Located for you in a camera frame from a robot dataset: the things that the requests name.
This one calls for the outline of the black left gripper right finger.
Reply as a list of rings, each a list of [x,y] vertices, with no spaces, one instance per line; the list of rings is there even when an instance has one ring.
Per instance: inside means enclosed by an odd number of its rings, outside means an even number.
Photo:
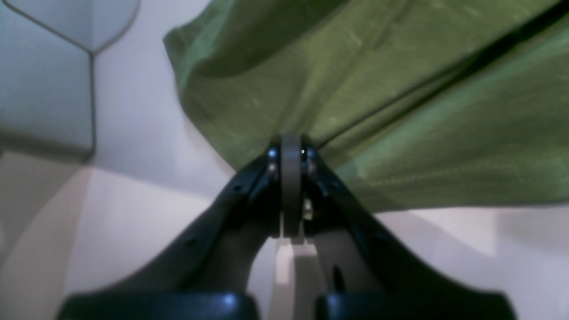
[[[302,187],[314,217],[305,223],[329,284],[317,320],[514,320],[504,294],[473,289],[406,248],[356,199],[309,138]]]

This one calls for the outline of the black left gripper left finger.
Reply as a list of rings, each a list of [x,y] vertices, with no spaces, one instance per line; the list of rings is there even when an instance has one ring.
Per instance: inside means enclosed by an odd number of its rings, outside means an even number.
[[[257,320],[246,293],[252,264],[270,237],[301,224],[301,138],[273,139],[211,206],[150,263],[126,279],[77,294],[60,320]]]

